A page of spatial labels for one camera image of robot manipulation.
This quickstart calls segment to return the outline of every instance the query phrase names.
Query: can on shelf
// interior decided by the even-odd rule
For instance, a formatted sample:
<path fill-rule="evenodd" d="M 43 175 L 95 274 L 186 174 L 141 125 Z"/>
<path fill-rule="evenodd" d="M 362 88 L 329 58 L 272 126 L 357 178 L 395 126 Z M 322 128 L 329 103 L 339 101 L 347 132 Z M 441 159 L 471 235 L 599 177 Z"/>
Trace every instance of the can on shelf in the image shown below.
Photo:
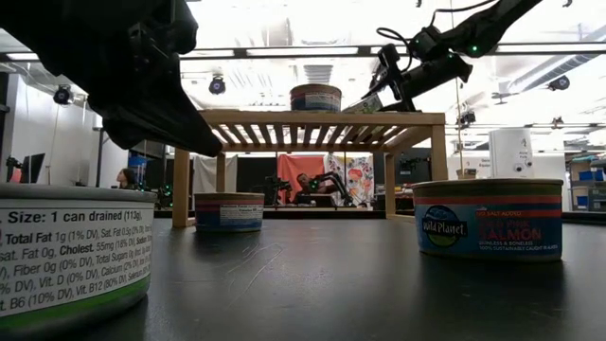
<path fill-rule="evenodd" d="M 298 85 L 291 90 L 291 110 L 341 111 L 341 90 L 324 84 Z"/>

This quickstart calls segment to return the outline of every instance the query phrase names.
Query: salmon can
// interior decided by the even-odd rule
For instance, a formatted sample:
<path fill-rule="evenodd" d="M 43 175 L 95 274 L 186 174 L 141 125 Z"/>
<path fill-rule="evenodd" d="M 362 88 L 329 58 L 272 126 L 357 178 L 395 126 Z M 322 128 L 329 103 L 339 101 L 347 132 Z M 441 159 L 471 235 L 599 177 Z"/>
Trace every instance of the salmon can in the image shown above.
<path fill-rule="evenodd" d="M 298 85 L 291 90 L 291 110 L 341 111 L 341 90 L 324 84 Z"/>
<path fill-rule="evenodd" d="M 416 184 L 419 250 L 461 258 L 560 260 L 562 185 L 551 179 Z"/>
<path fill-rule="evenodd" d="M 263 224 L 262 193 L 196 193 L 198 232 L 252 232 Z"/>

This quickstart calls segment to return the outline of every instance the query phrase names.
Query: black robot arm in background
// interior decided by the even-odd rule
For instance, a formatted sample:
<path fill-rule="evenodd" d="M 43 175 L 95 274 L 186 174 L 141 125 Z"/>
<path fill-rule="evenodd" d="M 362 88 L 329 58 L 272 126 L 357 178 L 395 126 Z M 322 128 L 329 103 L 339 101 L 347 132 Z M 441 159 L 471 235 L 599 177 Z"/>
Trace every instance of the black robot arm in background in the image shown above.
<path fill-rule="evenodd" d="M 400 56 L 393 44 L 379 52 L 381 68 L 365 97 L 387 85 L 398 101 L 383 111 L 415 112 L 412 99 L 457 77 L 467 82 L 472 66 L 458 55 L 479 58 L 492 51 L 507 29 L 542 0 L 499 0 L 488 9 L 478 11 L 455 28 L 440 32 L 432 24 L 424 27 L 408 43 L 409 53 L 421 61 L 412 70 L 400 71 Z"/>
<path fill-rule="evenodd" d="M 0 27 L 86 91 L 121 148 L 148 139 L 221 150 L 181 86 L 178 55 L 196 46 L 198 29 L 184 0 L 11 0 Z"/>
<path fill-rule="evenodd" d="M 341 197 L 343 198 L 343 204 L 345 206 L 353 206 L 353 199 L 348 193 L 345 185 L 343 184 L 343 180 L 341 180 L 341 176 L 335 173 L 334 171 L 330 171 L 328 173 L 316 175 L 310 181 L 310 187 L 314 190 L 318 190 L 320 188 L 320 184 L 325 181 L 331 181 L 341 193 Z"/>

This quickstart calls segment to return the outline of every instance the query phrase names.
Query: red backdrop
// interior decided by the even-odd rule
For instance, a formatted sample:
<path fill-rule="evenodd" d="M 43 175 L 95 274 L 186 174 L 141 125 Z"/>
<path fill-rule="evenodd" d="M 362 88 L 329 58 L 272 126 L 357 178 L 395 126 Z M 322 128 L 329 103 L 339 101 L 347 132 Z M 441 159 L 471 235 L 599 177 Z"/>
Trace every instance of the red backdrop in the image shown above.
<path fill-rule="evenodd" d="M 289 181 L 293 187 L 291 200 L 302 190 L 296 182 L 296 176 L 306 173 L 310 177 L 324 173 L 324 156 L 293 156 L 282 154 L 277 159 L 277 176 L 283 181 Z"/>

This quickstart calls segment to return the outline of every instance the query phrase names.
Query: black curtain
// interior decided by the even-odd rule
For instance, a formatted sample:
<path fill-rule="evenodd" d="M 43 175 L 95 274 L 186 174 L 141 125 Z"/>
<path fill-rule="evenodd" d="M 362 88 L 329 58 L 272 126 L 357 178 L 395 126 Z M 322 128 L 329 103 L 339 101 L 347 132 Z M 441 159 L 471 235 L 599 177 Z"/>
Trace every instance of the black curtain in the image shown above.
<path fill-rule="evenodd" d="M 414 148 L 400 155 L 394 162 L 396 172 L 396 184 L 416 184 L 432 180 L 429 148 Z M 385 183 L 385 160 L 383 153 L 372 155 L 375 169 L 375 184 Z"/>
<path fill-rule="evenodd" d="M 262 191 L 265 177 L 277 174 L 275 157 L 239 157 L 236 190 Z"/>

